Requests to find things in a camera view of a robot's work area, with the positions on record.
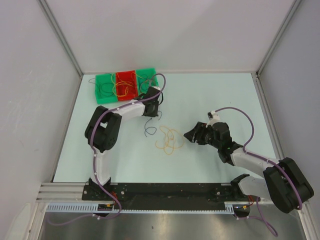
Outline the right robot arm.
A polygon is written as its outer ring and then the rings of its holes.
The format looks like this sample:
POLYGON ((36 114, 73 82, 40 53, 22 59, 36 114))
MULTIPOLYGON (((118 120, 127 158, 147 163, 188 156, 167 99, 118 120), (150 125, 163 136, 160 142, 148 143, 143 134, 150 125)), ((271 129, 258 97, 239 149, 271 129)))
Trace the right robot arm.
POLYGON ((268 199, 288 214, 294 209, 300 210, 302 204, 314 196, 312 186, 293 159, 286 157, 277 160, 245 152, 242 145, 233 141, 225 122, 198 122, 183 136, 191 143, 216 148, 223 163, 257 175, 253 177, 244 173, 230 182, 230 194, 237 201, 247 196, 268 199))

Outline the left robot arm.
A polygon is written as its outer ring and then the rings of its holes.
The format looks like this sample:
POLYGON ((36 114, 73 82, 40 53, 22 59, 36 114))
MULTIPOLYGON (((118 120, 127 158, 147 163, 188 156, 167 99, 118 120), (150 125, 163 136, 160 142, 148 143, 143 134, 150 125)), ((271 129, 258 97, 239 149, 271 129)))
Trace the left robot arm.
POLYGON ((96 184, 93 194, 98 199, 105 200, 111 193, 111 188, 107 185, 111 181, 107 154, 117 142, 121 123, 141 116, 157 117, 161 95, 162 91, 158 86, 150 86, 146 93, 121 106, 108 109, 99 105, 95 109, 84 136, 93 150, 93 174, 90 179, 96 184))

